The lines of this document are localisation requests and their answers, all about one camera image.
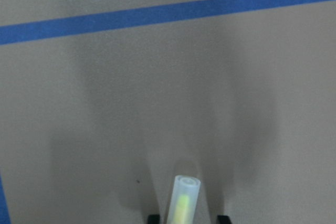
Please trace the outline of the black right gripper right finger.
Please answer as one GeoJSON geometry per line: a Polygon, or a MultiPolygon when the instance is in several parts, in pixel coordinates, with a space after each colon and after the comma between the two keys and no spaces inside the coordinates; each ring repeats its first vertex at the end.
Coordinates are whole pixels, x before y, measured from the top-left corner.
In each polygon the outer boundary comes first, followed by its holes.
{"type": "Polygon", "coordinates": [[[227,215],[218,215],[216,219],[217,224],[232,224],[232,221],[227,215]]]}

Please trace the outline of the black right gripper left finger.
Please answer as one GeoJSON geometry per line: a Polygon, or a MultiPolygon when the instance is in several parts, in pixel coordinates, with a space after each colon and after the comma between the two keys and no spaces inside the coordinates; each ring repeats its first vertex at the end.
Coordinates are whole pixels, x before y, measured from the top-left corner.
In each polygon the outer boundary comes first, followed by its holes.
{"type": "Polygon", "coordinates": [[[160,224],[160,219],[159,214],[148,215],[147,224],[160,224]]]}

